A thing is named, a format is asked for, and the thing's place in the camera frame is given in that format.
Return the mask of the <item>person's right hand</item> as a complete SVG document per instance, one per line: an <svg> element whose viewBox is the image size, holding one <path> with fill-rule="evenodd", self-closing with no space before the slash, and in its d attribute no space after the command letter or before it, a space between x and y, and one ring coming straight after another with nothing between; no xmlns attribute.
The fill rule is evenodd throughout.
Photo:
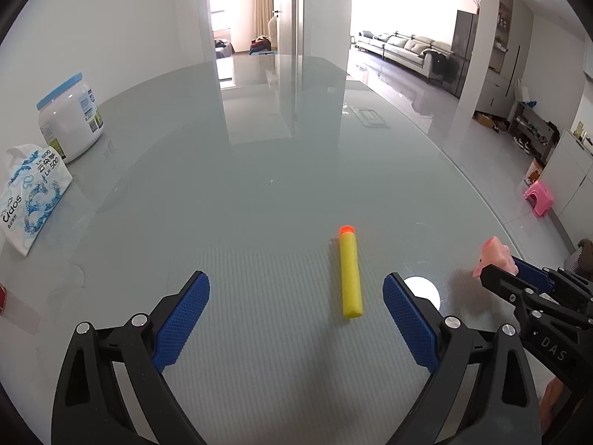
<svg viewBox="0 0 593 445"><path fill-rule="evenodd" d="M558 378L549 381L539 408L544 443L573 434L578 422L575 416L582 399L582 396L572 393Z"/></svg>

